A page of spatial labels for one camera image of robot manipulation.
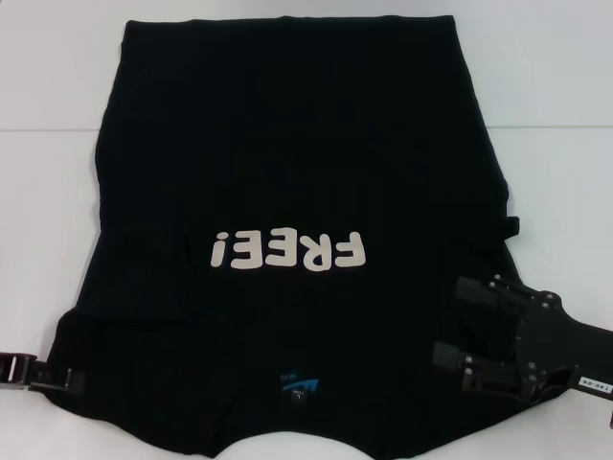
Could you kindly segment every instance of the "black plastic bracket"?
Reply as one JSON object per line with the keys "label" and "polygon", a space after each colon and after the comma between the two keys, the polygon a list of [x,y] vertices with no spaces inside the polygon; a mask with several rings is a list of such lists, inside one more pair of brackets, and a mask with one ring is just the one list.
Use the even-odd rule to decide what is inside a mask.
{"label": "black plastic bracket", "polygon": [[82,372],[52,371],[35,355],[0,353],[0,389],[80,393],[83,385]]}
{"label": "black plastic bracket", "polygon": [[542,403],[566,389],[613,401],[613,332],[570,317],[559,295],[495,275],[486,283],[460,278],[456,299],[495,309],[505,326],[492,325],[491,346],[481,350],[487,357],[435,343],[434,365],[463,372],[463,390],[528,404]]}

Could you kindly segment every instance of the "black vest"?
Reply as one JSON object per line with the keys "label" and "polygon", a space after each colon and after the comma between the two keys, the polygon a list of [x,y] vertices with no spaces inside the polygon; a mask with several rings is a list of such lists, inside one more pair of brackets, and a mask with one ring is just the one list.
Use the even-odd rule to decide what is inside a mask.
{"label": "black vest", "polygon": [[525,408],[432,366],[487,354],[457,278],[517,280],[453,18],[130,22],[96,167],[49,357],[86,385],[53,403],[184,453],[298,431],[377,460]]}

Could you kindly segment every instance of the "white table surface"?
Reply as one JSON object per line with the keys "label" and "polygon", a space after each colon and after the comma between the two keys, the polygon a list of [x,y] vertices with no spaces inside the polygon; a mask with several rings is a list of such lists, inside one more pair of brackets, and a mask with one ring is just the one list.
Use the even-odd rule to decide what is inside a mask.
{"label": "white table surface", "polygon": [[[99,231],[93,148],[128,19],[454,14],[522,229],[523,280],[613,330],[613,4],[570,0],[3,0],[0,3],[0,351],[45,358]],[[424,455],[609,458],[613,404],[578,392]],[[40,395],[0,391],[0,458],[172,459]],[[218,458],[367,458],[275,433]]]}

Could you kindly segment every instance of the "white label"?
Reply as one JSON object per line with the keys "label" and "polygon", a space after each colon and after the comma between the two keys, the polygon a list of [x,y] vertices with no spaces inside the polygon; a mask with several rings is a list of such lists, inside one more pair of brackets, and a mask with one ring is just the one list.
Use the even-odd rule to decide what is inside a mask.
{"label": "white label", "polygon": [[249,270],[260,268],[263,265],[263,254],[261,253],[261,233],[260,230],[250,230],[248,232],[237,232],[237,238],[245,238],[246,242],[235,242],[234,252],[248,252],[249,259],[234,259],[230,262],[230,267],[239,270]]}
{"label": "white label", "polygon": [[[300,237],[300,242],[308,248],[303,260],[305,267],[310,271],[325,271],[332,266],[332,243],[329,236],[323,234],[319,237],[319,244],[310,237]],[[315,263],[318,256],[322,258],[322,264]]]}
{"label": "white label", "polygon": [[211,266],[220,266],[223,262],[223,253],[226,251],[225,239],[228,238],[228,232],[221,232],[217,234],[219,241],[213,245],[213,254],[211,255]]}
{"label": "white label", "polygon": [[298,244],[298,232],[293,228],[273,228],[270,231],[273,237],[284,237],[284,240],[271,240],[268,242],[268,247],[271,249],[278,249],[283,251],[282,256],[276,254],[269,254],[266,256],[266,263],[268,265],[276,266],[294,266],[298,263],[298,250],[296,245]]}
{"label": "white label", "polygon": [[337,257],[334,260],[336,266],[360,266],[366,263],[366,253],[360,234],[351,232],[349,242],[339,242],[336,244],[336,249],[341,252],[351,252],[349,257]]}
{"label": "white label", "polygon": [[585,377],[581,377],[579,380],[579,385],[586,386],[591,388],[592,390],[602,391],[603,393],[611,394],[613,391],[613,385],[609,385],[608,383],[602,383],[601,381],[587,379]]}

